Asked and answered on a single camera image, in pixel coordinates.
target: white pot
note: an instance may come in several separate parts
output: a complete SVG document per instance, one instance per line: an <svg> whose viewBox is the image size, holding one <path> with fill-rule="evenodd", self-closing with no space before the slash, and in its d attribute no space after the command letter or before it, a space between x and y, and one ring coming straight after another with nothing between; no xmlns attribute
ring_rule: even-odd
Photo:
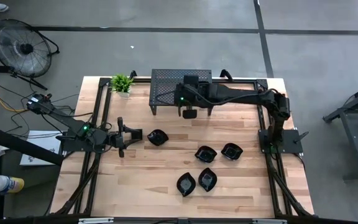
<svg viewBox="0 0 358 224"><path fill-rule="evenodd" d="M129 93L124 93L124 92L117 92L117 93L121 97L129 97Z"/></svg>

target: gray concrete floor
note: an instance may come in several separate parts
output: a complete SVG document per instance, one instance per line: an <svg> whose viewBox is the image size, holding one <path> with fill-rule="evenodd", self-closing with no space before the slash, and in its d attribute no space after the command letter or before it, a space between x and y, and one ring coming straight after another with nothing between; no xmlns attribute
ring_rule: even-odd
<svg viewBox="0 0 358 224"><path fill-rule="evenodd" d="M13 18L46 26L257 28L252 0L4 0ZM358 30L358 0L260 0L269 29ZM55 99L78 93L86 75L150 75L151 68L223 68L235 77L266 77L258 34L184 34L125 32L43 32L61 47L49 72L38 80ZM358 169L340 121L321 119L358 90L358 36L268 35L274 75L284 78L293 119L310 134L303 140L306 175L315 213L325 218L358 221L358 180L342 177ZM23 95L28 84L0 77L0 84ZM0 90L20 108L20 98ZM69 98L61 105L76 105ZM0 107L0 129L14 127L12 114ZM52 130L37 115L26 113L30 129ZM23 133L24 128L16 133ZM44 174L55 175L51 170ZM10 215L42 215L54 183L15 196Z"/></svg>

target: small black bowl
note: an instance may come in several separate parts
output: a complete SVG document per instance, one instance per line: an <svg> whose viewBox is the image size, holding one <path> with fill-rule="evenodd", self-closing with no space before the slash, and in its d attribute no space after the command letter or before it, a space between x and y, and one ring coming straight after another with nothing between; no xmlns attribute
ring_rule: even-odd
<svg viewBox="0 0 358 224"><path fill-rule="evenodd" d="M159 129L152 131L149 135L147 135L147 138L155 146L161 146L169 140L167 134L165 134L165 132Z"/></svg>
<svg viewBox="0 0 358 224"><path fill-rule="evenodd" d="M196 180L190 175L189 172L183 174L177 182L177 189L182 196L186 197L196 188Z"/></svg>
<svg viewBox="0 0 358 224"><path fill-rule="evenodd" d="M215 187L218 177L212 172L210 168L205 168L198 177L198 183L204 188L205 191L209 192Z"/></svg>
<svg viewBox="0 0 358 224"><path fill-rule="evenodd" d="M226 158L231 160L237 160L240 158L242 152L243 150L234 143L227 143L221 151L221 153L226 156Z"/></svg>
<svg viewBox="0 0 358 224"><path fill-rule="evenodd" d="M212 162L216 155L215 150L208 146L201 146L195 154L197 159L206 163Z"/></svg>

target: potted plant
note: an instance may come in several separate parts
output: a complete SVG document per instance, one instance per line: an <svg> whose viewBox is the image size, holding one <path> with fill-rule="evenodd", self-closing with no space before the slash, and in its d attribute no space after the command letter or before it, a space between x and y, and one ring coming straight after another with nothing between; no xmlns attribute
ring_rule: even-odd
<svg viewBox="0 0 358 224"><path fill-rule="evenodd" d="M133 85L134 79L128 78L124 74L118 73L111 77L112 91L116 91L119 96L129 97L131 92L131 85Z"/></svg>

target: wooden table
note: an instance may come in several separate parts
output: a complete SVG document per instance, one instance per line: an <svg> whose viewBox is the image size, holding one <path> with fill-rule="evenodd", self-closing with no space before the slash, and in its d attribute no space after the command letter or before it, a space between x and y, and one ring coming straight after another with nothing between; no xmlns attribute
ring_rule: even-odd
<svg viewBox="0 0 358 224"><path fill-rule="evenodd" d="M76 114L93 110L100 77L84 77ZM268 78L268 87L285 93L281 78ZM253 90L249 84L228 84L231 88ZM143 129L143 141L131 145L125 158L115 149L103 154L93 202L94 217L192 217L255 218L273 217L272 199L267 178L266 161L260 152L257 131L259 119L254 105L228 103L215 106L210 117L199 109L196 119L178 117L177 108L160 106L153 116L149 107L149 83L136 83L129 98L112 94L108 122L117 128L117 117L124 124ZM103 112L104 98L99 116ZM285 129L293 128L290 118ZM154 129L164 130L170 140L154 146L146 135ZM198 161L194 153L207 145L216 151L233 142L243 148L238 161L229 161L221 153L210 164ZM64 160L60 171L51 212L62 207L78 186L83 152ZM299 159L283 154L287 184L294 196L313 213L305 172ZM218 176L215 188L205 192L197 186L182 197L176 188L178 178L186 172L197 180L209 167ZM284 211L282 193L277 186L280 208ZM85 207L88 190L85 190Z"/></svg>

